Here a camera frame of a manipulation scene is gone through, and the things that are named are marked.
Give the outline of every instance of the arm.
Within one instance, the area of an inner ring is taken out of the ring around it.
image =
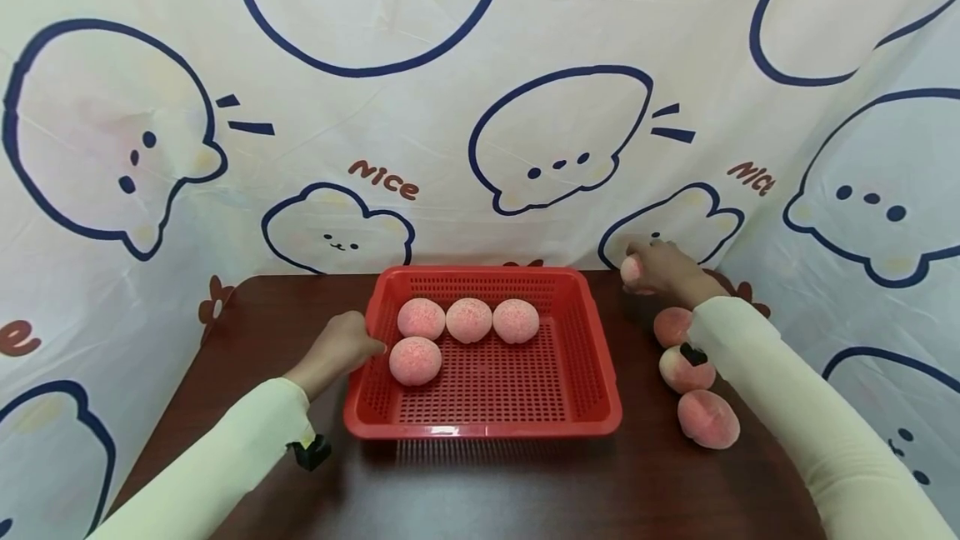
[[[367,336],[363,315],[330,319],[295,368],[261,383],[227,410],[210,432],[120,507],[90,540],[202,540],[284,456],[308,446],[310,402],[336,378],[386,347]]]
[[[131,498],[90,540],[208,538],[283,457],[314,438],[308,399],[285,377],[261,383]]]
[[[832,540],[955,540],[889,447],[756,308],[730,298],[675,245],[632,244],[634,292],[673,295],[693,310],[690,343],[704,351],[774,434],[807,485]]]

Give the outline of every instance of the wrist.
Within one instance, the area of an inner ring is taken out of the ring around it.
[[[690,311],[716,296],[730,296],[727,290],[720,286],[720,282],[705,272],[678,283],[673,292]]]
[[[311,359],[310,362],[301,361],[283,374],[283,376],[299,386],[309,402],[317,399],[333,384],[345,371],[329,358]]]

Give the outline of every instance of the hand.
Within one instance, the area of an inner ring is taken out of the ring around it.
[[[383,342],[367,335],[366,322],[360,312],[345,312],[330,318],[301,362],[284,377],[303,388],[307,399],[313,401],[336,378],[386,351]]]
[[[642,264],[642,276],[627,287],[632,293],[644,294],[652,290],[680,300],[690,310],[714,296],[727,296],[720,283],[673,242],[659,239],[649,244],[631,242],[627,246],[627,255],[636,256]]]

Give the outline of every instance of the person's left hand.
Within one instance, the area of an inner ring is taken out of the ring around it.
[[[313,401],[336,378],[386,351],[383,342],[368,336],[362,313],[345,312],[330,318],[301,362],[284,377],[303,388],[307,399]]]

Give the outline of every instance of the red plastic basket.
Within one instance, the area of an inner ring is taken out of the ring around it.
[[[617,430],[623,416],[607,339],[580,272],[564,267],[394,267],[367,308],[367,330],[391,349],[411,298],[448,308],[460,298],[494,308],[508,298],[541,315],[525,344],[490,337],[461,344],[444,333],[440,374],[423,387],[393,380],[388,357],[350,376],[343,421],[359,438],[574,438]]]

